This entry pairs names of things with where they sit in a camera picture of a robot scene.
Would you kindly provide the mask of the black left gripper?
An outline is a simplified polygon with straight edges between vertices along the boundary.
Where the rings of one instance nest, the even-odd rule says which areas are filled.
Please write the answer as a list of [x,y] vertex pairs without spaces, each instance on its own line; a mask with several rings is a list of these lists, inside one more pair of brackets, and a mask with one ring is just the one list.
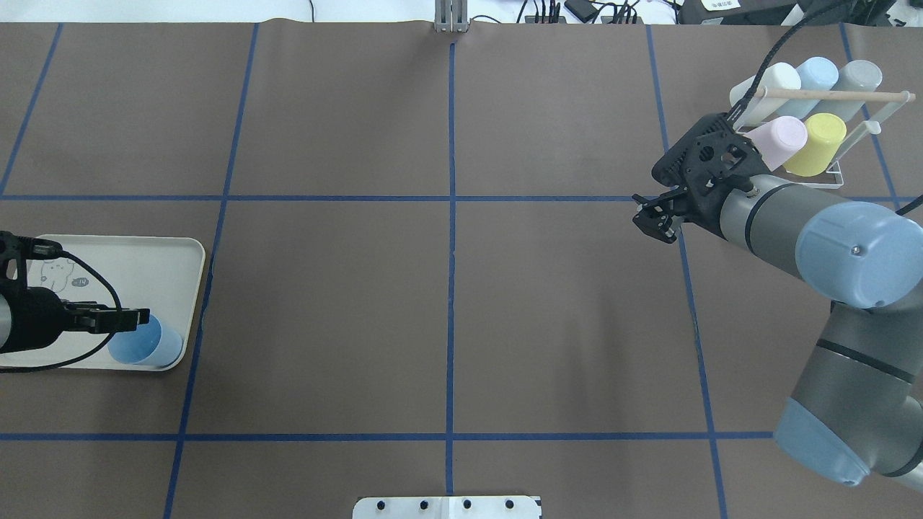
[[[95,269],[48,239],[2,232],[2,352],[24,352],[52,345],[64,332],[134,332],[151,321],[151,309],[120,309],[118,292]],[[46,287],[32,287],[24,270],[33,260],[71,260],[98,280],[113,306],[65,302]]]

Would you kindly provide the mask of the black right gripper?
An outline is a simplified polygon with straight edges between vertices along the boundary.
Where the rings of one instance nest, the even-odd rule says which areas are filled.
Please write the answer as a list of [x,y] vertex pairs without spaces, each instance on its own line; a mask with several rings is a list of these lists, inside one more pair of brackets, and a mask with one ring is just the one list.
[[650,173],[668,190],[653,198],[633,194],[638,211],[632,222],[646,236],[676,242],[679,221],[723,234],[720,214],[729,194],[753,191],[751,178],[765,173],[765,163],[752,142],[734,131],[726,114],[708,114],[672,145]]

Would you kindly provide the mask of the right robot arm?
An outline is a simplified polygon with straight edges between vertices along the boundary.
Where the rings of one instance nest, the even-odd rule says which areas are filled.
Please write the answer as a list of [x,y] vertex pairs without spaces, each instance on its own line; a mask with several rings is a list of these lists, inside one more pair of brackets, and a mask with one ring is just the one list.
[[632,221],[671,244],[698,226],[830,302],[774,442],[846,487],[877,474],[921,490],[921,226],[902,211],[782,179],[728,115],[702,116],[655,163],[666,190]]

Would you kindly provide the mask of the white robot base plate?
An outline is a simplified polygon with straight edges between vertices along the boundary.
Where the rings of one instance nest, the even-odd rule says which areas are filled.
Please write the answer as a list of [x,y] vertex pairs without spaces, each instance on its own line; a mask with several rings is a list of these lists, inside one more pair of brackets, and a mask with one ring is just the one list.
[[543,518],[541,498],[528,495],[368,497],[353,518]]

